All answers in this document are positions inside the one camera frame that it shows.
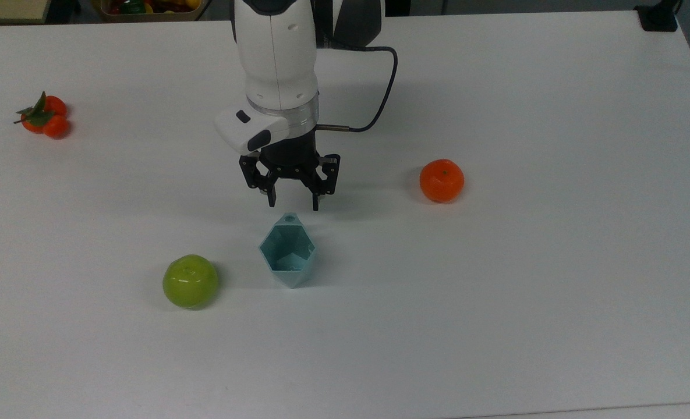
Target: white table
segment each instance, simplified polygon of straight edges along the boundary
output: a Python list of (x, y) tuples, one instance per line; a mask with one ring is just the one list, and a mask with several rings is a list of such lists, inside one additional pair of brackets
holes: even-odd
[[(438, 418), (690, 403), (690, 51), (633, 12), (387, 19), (337, 193), (246, 188), (212, 119), (228, 22), (0, 27), (0, 417)], [(363, 125), (387, 54), (322, 51), (321, 122)], [(52, 141), (10, 124), (41, 90)], [(417, 173), (468, 178), (430, 204)], [(297, 212), (303, 289), (257, 245)], [(224, 286), (174, 307), (196, 253)]]

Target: green apple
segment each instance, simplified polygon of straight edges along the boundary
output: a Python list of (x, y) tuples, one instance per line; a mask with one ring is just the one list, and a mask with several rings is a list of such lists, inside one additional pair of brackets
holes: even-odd
[(179, 307), (193, 308), (213, 298), (218, 290), (218, 273), (200, 255), (180, 257), (164, 274), (164, 294)]

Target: hexagonal cup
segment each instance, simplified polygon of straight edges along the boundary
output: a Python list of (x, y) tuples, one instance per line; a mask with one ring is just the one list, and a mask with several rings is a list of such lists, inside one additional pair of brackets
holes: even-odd
[(311, 278), (316, 247), (294, 212), (287, 212), (275, 223), (259, 245), (275, 278), (288, 288), (296, 288)]

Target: tangerine with leaves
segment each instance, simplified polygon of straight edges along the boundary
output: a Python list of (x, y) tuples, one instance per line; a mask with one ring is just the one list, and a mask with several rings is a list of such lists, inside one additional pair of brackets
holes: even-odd
[(438, 159), (420, 172), (420, 189), (430, 201), (453, 201), (464, 188), (464, 173), (449, 159)]

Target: black cable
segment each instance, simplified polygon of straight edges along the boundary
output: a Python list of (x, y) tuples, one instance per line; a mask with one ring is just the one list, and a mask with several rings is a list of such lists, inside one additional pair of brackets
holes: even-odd
[(363, 131), (367, 131), (375, 125), (376, 121), (378, 121), (378, 118), (381, 116), (381, 113), (384, 112), (384, 107), (387, 106), (387, 101), (389, 100), (389, 93), (391, 93), (391, 88), (394, 85), (394, 79), (396, 78), (396, 68), (399, 64), (399, 58), (396, 54), (396, 50), (394, 50), (390, 46), (366, 46), (366, 47), (359, 47), (359, 46), (353, 46), (353, 45), (344, 45), (340, 42), (334, 41), (337, 46), (339, 46), (342, 49), (346, 49), (348, 51), (361, 51), (361, 52), (372, 52), (372, 51), (389, 51), (393, 58), (394, 58), (394, 65), (392, 67), (392, 74), (389, 79), (389, 84), (387, 85), (387, 90), (384, 93), (384, 98), (381, 100), (381, 104), (378, 107), (378, 111), (376, 112), (376, 115), (373, 117), (371, 122), (369, 122), (368, 125), (365, 127), (361, 128), (352, 128), (348, 127), (348, 131), (351, 133), (361, 133)]
[(203, 8), (203, 11), (200, 12), (200, 14), (197, 16), (195, 21), (197, 22), (201, 17), (203, 17), (204, 11), (207, 10), (207, 8), (210, 6), (210, 3), (212, 3), (213, 0), (207, 0), (206, 7)]
[(348, 51), (360, 51), (360, 52), (372, 52), (372, 51), (389, 51), (393, 58), (394, 58), (394, 66), (392, 67), (392, 74), (389, 79), (389, 84), (387, 85), (387, 90), (384, 93), (384, 99), (381, 100), (381, 104), (378, 107), (378, 111), (376, 112), (376, 115), (373, 117), (371, 122), (369, 122), (368, 125), (365, 127), (361, 128), (352, 128), (352, 127), (346, 127), (344, 125), (316, 125), (316, 128), (319, 130), (336, 130), (336, 131), (342, 131), (347, 128), (347, 131), (351, 133), (361, 133), (363, 131), (371, 129), (373, 125), (375, 125), (376, 121), (378, 121), (378, 118), (381, 116), (381, 113), (384, 112), (384, 107), (387, 106), (387, 101), (389, 100), (389, 93), (391, 92), (391, 88), (394, 85), (394, 79), (396, 78), (396, 68), (399, 64), (399, 58), (396, 54), (396, 50), (393, 49), (390, 46), (355, 46), (355, 45), (348, 45), (345, 44), (344, 42), (340, 42), (338, 40), (335, 40), (332, 35), (329, 34), (324, 34), (331, 42), (332, 44), (336, 45), (338, 48), (348, 50)]

